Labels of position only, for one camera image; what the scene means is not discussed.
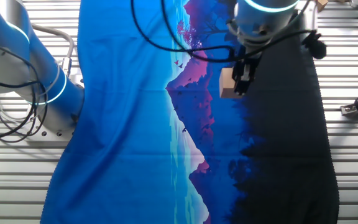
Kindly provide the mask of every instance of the blue led ring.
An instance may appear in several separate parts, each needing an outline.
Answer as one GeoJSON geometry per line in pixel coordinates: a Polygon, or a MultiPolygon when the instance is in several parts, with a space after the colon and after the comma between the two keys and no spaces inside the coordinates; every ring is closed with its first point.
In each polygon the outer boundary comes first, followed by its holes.
{"type": "Polygon", "coordinates": [[[27,41],[30,43],[30,39],[29,39],[29,36],[27,36],[27,34],[25,34],[25,32],[18,28],[17,26],[15,26],[14,24],[11,24],[10,22],[6,22],[10,27],[12,27],[13,29],[19,31],[21,34],[23,34],[23,36],[27,39],[27,41]]]}
{"type": "Polygon", "coordinates": [[[283,11],[286,11],[286,10],[289,10],[289,9],[292,9],[293,7],[295,7],[300,0],[297,0],[295,3],[293,3],[290,6],[281,7],[281,8],[272,8],[272,7],[261,6],[260,4],[257,4],[255,2],[253,2],[252,0],[244,0],[244,1],[248,5],[252,6],[253,8],[258,9],[258,10],[263,11],[263,12],[283,12],[283,11]]]}
{"type": "Polygon", "coordinates": [[[53,97],[52,99],[50,99],[46,102],[36,103],[36,105],[46,105],[47,103],[51,103],[51,102],[55,101],[65,91],[66,86],[67,86],[67,76],[65,76],[65,84],[63,85],[63,88],[62,88],[62,90],[60,90],[60,93],[58,95],[56,95],[55,97],[53,97]]]}

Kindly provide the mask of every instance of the blue cloth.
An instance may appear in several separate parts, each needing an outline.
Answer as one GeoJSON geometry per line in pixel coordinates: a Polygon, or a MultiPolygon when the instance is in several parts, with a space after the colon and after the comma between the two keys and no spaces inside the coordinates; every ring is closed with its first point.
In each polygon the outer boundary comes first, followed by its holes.
{"type": "MultiPolygon", "coordinates": [[[[207,47],[236,43],[225,26],[233,3],[167,1],[167,8],[187,47],[207,47]]],[[[175,48],[160,0],[135,4],[146,34],[175,48]]],[[[276,50],[283,49],[301,66],[289,69],[292,59],[273,49],[249,96],[221,99],[220,70],[229,65],[151,46],[134,26],[129,1],[82,0],[85,103],[41,223],[298,224],[316,209],[327,217],[317,223],[334,223],[337,188],[316,74],[302,68],[296,39],[276,50]],[[283,99],[303,99],[299,113],[270,109],[283,99]]]]}

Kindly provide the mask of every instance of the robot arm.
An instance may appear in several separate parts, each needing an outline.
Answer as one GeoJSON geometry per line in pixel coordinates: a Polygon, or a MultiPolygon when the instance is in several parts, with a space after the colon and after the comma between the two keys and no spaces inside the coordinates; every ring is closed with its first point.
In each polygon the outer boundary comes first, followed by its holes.
{"type": "MultiPolygon", "coordinates": [[[[239,55],[248,54],[270,43],[273,37],[283,34],[287,28],[297,25],[303,19],[302,29],[316,28],[315,3],[307,1],[295,16],[299,0],[238,0],[234,9],[234,19],[227,23],[230,32],[237,36],[242,47],[239,55]]],[[[319,35],[313,32],[303,36],[303,44],[310,48],[315,58],[325,57],[325,45],[318,42],[319,35]]],[[[240,98],[245,95],[263,52],[237,61],[233,68],[222,70],[220,79],[221,98],[240,98]]]]}
{"type": "MultiPolygon", "coordinates": [[[[23,88],[7,88],[0,85],[0,93],[14,91],[30,104],[36,104],[37,116],[42,117],[45,108],[48,107],[44,126],[50,130],[64,131],[74,128],[80,115],[84,93],[82,87],[72,83],[65,75],[68,75],[70,66],[62,69],[41,43],[20,0],[4,0],[2,5],[4,7],[0,8],[0,83],[17,86],[39,82],[45,91],[35,92],[38,102],[33,102],[34,87],[38,88],[33,85],[23,88]]],[[[65,65],[71,62],[67,58],[65,60],[65,65]]]]}

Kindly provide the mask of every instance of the wooden block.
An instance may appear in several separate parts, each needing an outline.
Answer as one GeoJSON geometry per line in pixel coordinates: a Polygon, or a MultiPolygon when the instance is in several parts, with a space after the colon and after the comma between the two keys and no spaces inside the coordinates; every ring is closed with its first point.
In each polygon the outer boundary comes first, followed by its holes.
{"type": "Polygon", "coordinates": [[[222,68],[221,76],[219,77],[219,93],[221,98],[241,99],[234,93],[235,81],[232,79],[233,68],[222,68]]]}
{"type": "Polygon", "coordinates": [[[317,0],[317,10],[321,12],[326,7],[328,0],[317,0]]]}

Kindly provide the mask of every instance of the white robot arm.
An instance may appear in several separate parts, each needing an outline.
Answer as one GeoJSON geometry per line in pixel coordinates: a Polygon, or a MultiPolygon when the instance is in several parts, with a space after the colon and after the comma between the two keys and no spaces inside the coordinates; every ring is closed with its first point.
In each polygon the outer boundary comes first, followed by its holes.
{"type": "MultiPolygon", "coordinates": [[[[303,20],[302,29],[316,29],[316,4],[306,1],[297,16],[295,9],[300,8],[299,0],[238,0],[234,9],[234,19],[227,23],[230,32],[237,36],[245,55],[268,45],[274,37],[282,35],[288,28],[297,26],[303,20]]],[[[312,32],[303,35],[303,44],[310,49],[314,58],[326,55],[325,45],[318,41],[319,34],[312,32]]],[[[220,78],[221,98],[240,98],[245,95],[263,51],[239,60],[234,68],[224,68],[220,78]]]]}
{"type": "Polygon", "coordinates": [[[3,1],[4,7],[0,8],[0,93],[14,91],[31,105],[36,104],[40,118],[47,107],[44,126],[52,131],[73,129],[80,115],[84,91],[66,76],[71,60],[65,58],[67,63],[62,69],[35,35],[21,1],[3,1]],[[33,91],[36,102],[33,102],[33,91]]]}

